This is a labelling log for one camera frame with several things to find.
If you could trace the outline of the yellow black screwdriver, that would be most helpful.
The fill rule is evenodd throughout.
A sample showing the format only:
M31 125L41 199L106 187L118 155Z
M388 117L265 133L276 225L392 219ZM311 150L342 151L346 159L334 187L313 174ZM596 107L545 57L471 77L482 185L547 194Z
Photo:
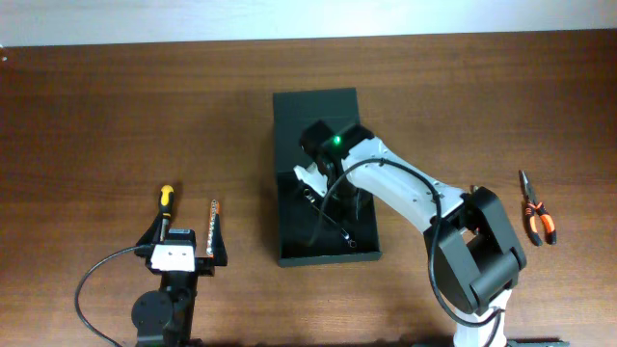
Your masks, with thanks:
M159 239L163 242L166 237L166 233L169 229L174 204L174 188L171 185L164 185L160 190L159 197L159 213L161 215L161 228Z

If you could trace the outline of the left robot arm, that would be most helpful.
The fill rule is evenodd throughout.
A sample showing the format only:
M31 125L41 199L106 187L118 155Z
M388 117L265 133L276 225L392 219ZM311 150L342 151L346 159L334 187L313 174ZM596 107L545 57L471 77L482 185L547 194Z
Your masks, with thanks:
M228 264L218 213L210 217L206 233L206 255L196 255L197 238L192 229L170 228L160 237L167 220L159 215L139 239L144 247L135 253L146 267L160 277L157 289L141 295L131 310L139 346L202 346L192 337L198 281L212 277L215 269Z

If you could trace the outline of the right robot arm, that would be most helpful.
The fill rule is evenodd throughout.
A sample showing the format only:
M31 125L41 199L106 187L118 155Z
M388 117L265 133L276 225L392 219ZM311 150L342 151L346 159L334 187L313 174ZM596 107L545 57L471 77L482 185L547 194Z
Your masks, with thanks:
M366 195L385 202L422 234L431 289L457 325L454 345L509 345L505 311L526 257L494 192L440 182L360 124L335 133L319 120L300 146L312 162L294 173L318 195L320 219L357 221Z

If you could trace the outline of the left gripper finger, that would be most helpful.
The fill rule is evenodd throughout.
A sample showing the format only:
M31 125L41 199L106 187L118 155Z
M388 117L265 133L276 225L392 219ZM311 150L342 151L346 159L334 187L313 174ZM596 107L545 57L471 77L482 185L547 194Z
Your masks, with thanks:
M223 240L223 235L221 231L221 218L219 215L216 215L214 219L211 251L213 254L213 261L215 266L228 265L228 254Z
M162 225L163 215L158 213L146 232L139 238L136 245L144 246L156 243L159 239L159 233Z

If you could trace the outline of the silver ring wrench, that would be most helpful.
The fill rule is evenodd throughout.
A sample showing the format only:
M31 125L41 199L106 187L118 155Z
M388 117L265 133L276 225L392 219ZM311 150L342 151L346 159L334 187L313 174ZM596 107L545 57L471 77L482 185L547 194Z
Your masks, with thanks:
M332 219L330 216L328 216L319 209L319 206L316 204L317 199L313 196L309 188L305 188L303 190L303 196L308 200L310 207L317 214L319 223L326 222L330 227L336 228L340 232L341 238L344 240L344 242L350 249L357 248L356 241L351 237L347 230L340 223L336 222L334 219Z

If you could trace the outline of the orange black long-nose pliers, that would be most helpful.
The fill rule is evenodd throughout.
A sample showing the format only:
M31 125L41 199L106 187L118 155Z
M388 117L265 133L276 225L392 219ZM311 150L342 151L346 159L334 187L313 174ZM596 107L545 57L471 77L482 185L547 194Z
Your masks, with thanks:
M557 231L551 214L545 205L537 199L531 181L523 170L519 170L519 178L524 198L523 226L530 241L536 247L540 247L544 243L535 221L539 217L546 233L546 242L555 245L557 243Z

